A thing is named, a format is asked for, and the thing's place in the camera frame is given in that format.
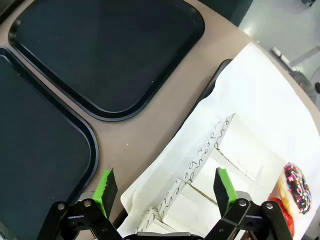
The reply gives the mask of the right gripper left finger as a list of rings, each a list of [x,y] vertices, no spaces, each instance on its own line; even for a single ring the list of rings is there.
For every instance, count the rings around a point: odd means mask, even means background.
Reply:
[[[109,220],[118,192],[114,170],[105,170],[91,198],[73,205],[57,201],[52,204],[40,229],[38,240],[75,240],[89,230],[96,240],[121,240]]]

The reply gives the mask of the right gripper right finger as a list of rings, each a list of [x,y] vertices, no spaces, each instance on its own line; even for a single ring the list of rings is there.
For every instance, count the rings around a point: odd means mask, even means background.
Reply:
[[[236,194],[226,169],[216,168],[213,190],[221,219],[204,237],[206,240],[234,240],[243,230],[242,240],[291,240],[293,237],[279,204],[260,205]]]

